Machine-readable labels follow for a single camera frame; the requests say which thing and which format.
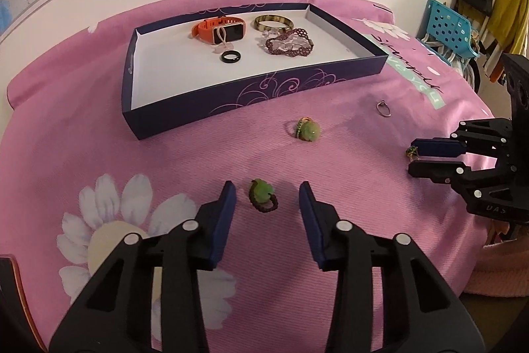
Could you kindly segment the orange smart watch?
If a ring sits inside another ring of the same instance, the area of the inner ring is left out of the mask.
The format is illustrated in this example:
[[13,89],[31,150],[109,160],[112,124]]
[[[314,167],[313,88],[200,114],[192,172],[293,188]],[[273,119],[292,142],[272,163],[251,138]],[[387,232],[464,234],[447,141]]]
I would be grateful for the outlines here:
[[191,29],[191,37],[210,45],[228,44],[242,40],[246,34],[246,22],[232,16],[204,19]]

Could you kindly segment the purple white jewelry box tray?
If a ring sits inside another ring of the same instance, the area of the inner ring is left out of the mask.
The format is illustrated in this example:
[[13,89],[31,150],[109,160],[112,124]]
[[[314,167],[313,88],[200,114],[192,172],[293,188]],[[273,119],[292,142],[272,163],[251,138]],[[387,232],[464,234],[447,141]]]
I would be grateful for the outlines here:
[[[221,14],[246,24],[262,14],[285,16],[306,30],[314,48],[306,57],[272,55],[261,33],[247,27],[233,44],[234,54],[223,56],[191,37],[195,24]],[[122,114],[142,140],[233,109],[379,74],[387,59],[382,48],[314,4],[253,4],[174,16],[133,31]]]

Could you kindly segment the blue perforated plastic chair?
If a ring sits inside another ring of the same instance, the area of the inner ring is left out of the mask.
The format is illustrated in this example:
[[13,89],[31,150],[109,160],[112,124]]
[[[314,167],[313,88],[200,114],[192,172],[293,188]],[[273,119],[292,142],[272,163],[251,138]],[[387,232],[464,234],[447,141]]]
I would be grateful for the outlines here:
[[478,56],[472,47],[472,27],[468,19],[437,0],[425,8],[424,35],[419,41],[443,62],[458,61],[462,68]]

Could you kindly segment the yellow hanging garment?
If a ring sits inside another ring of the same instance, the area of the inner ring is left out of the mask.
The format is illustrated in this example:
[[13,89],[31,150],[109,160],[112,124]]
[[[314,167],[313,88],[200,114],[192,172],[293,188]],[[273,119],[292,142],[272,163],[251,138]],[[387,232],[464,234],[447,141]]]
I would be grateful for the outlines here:
[[[463,0],[458,1],[458,12],[471,22],[482,23],[484,14]],[[528,0],[496,0],[487,24],[489,34],[504,52],[524,55],[528,34]]]

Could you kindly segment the pink floral bedsheet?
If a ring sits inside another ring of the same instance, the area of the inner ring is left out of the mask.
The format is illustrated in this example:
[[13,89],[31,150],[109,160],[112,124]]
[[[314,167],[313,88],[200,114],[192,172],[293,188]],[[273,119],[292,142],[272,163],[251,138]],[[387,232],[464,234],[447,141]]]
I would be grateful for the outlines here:
[[[140,25],[227,4],[309,2],[390,51],[383,71],[216,115],[140,141],[121,109]],[[92,272],[128,232],[167,233],[231,181],[223,260],[199,276],[214,352],[321,352],[336,276],[313,261],[298,208],[316,198],[383,238],[409,234],[461,292],[489,223],[450,187],[408,175],[418,137],[449,135],[490,109],[382,4],[365,0],[164,0],[84,29],[12,79],[1,141],[1,251],[18,263],[49,341]]]

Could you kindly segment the tortoiseshell bangle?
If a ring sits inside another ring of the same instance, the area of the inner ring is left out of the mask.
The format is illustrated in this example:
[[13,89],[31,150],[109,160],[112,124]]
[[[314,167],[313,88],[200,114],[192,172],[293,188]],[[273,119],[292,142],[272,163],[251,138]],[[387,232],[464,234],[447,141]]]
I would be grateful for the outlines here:
[[254,18],[253,28],[259,32],[284,33],[294,29],[294,23],[282,15],[264,14]]

